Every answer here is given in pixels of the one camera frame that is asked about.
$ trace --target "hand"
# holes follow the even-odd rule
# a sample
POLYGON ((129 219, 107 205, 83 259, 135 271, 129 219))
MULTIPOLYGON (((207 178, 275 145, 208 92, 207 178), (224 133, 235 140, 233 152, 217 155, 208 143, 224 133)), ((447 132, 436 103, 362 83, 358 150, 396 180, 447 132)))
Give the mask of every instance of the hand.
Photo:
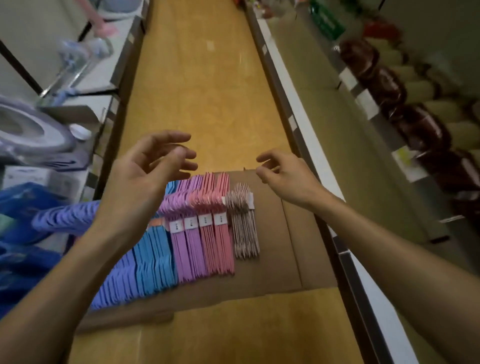
POLYGON ((92 227, 121 238, 126 250, 142 237, 163 200, 169 181, 190 177, 180 170, 196 170, 196 153, 176 143, 190 134, 163 131, 145 136, 112 166, 107 186, 92 227))
POLYGON ((329 197, 331 194, 320 184, 307 163, 293 153, 272 149, 257 157, 264 162, 256 169, 263 183, 285 201, 312 210, 317 197, 329 197))

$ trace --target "shelf price label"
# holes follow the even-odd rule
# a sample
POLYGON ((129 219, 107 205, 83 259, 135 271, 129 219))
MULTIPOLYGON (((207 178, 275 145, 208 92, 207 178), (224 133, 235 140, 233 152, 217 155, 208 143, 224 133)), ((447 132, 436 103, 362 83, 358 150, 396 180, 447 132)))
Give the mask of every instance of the shelf price label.
POLYGON ((340 72, 338 77, 345 84, 345 87, 347 88, 348 91, 353 90, 353 88, 358 84, 357 79, 355 78, 353 73, 348 69, 348 67, 345 67, 345 69, 342 72, 340 72))
POLYGON ((363 112, 365 112, 368 120, 370 120, 380 112, 380 108, 378 107, 377 103, 370 95, 370 92, 368 92, 368 90, 363 90, 362 92, 360 92, 360 94, 355 99, 355 102, 358 106, 360 106, 363 112))
POLYGON ((392 152, 393 159, 395 159, 395 162, 410 183, 428 177, 428 173, 418 164, 416 159, 414 159, 415 155, 416 152, 410 150, 408 146, 403 146, 392 152))

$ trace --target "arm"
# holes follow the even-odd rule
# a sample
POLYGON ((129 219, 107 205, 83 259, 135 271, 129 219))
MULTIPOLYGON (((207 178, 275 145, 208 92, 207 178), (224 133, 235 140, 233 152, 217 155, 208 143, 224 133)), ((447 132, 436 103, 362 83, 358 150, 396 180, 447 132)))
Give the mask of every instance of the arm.
POLYGON ((480 280, 363 217, 317 181, 303 159, 272 150, 257 174, 284 200, 320 216, 392 304, 455 363, 480 358, 480 280))
POLYGON ((140 140, 115 161, 95 221, 53 270, 0 321, 0 363, 56 363, 115 263, 143 235, 168 181, 190 176, 189 134, 140 140))

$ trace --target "cardboard box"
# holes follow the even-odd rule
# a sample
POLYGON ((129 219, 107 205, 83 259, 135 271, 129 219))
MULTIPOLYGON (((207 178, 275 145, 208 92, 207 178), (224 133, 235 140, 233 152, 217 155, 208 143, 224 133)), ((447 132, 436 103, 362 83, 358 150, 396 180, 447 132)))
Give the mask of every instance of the cardboard box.
POLYGON ((63 173, 48 168, 6 166, 2 189, 33 182, 45 186, 58 196, 70 198, 76 188, 76 180, 63 173))
POLYGON ((226 300, 337 286, 313 214, 282 201, 253 170, 229 175, 230 187, 244 182, 254 194, 260 256, 235 260, 234 276, 209 277, 123 306, 92 311, 80 323, 79 332, 156 322, 175 311, 226 300))

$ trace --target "tiled floor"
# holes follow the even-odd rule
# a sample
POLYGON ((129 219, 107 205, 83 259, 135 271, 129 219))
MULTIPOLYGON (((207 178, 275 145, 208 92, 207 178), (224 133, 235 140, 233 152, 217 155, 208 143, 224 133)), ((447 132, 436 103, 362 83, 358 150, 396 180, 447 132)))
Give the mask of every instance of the tiled floor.
MULTIPOLYGON (((245 16, 231 0, 154 0, 120 153, 192 133, 199 172, 255 168, 288 143, 245 16)), ((361 363, 337 288, 223 302, 75 338, 70 363, 361 363)))

